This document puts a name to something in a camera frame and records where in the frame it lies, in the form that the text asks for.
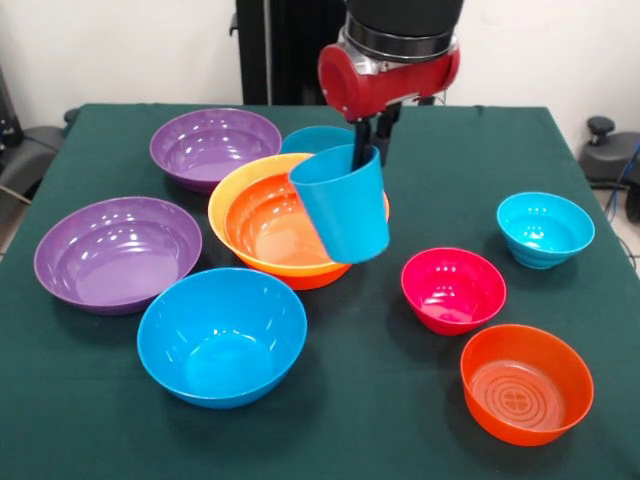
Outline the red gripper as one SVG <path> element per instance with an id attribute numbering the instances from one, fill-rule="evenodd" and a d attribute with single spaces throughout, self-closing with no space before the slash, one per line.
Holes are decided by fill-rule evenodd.
<path id="1" fill-rule="evenodd" d="M 355 122 L 352 169 L 359 170 L 370 160 L 368 117 L 381 113 L 375 147 L 385 165 L 393 127 L 400 117 L 399 110 L 385 109 L 447 89 L 459 65 L 460 49 L 454 35 L 341 35 L 324 47 L 318 77 L 325 99 L 346 121 Z"/>

